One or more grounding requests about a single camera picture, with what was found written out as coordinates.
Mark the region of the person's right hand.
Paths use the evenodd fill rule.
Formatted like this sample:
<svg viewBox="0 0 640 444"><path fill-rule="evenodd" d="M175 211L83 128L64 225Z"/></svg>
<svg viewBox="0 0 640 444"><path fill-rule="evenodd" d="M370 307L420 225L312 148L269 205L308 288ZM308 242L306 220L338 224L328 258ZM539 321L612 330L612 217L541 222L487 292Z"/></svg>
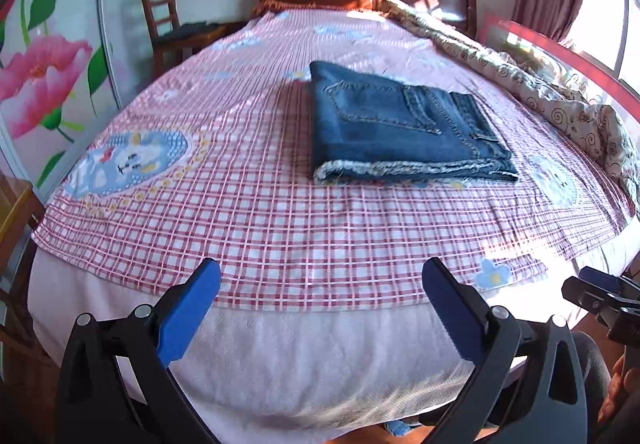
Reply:
<svg viewBox="0 0 640 444"><path fill-rule="evenodd" d="M625 372L626 356L622 355L613 366L613 375L608 386L608 394L598 414L598 423L609 422L623 404L630 399L631 393L639 389L639 368L629 368Z"/></svg>

